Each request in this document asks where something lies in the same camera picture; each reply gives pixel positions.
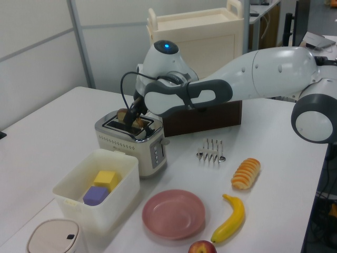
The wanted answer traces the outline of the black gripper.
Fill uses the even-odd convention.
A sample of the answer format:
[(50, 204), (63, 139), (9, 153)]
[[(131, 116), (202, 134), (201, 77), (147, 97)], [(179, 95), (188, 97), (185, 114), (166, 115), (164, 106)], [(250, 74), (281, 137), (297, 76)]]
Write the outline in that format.
[(140, 95), (137, 90), (134, 92), (133, 99), (134, 102), (132, 106), (127, 109), (123, 121), (128, 129), (131, 127), (140, 129), (139, 116), (146, 115), (148, 109), (145, 105), (144, 97)]

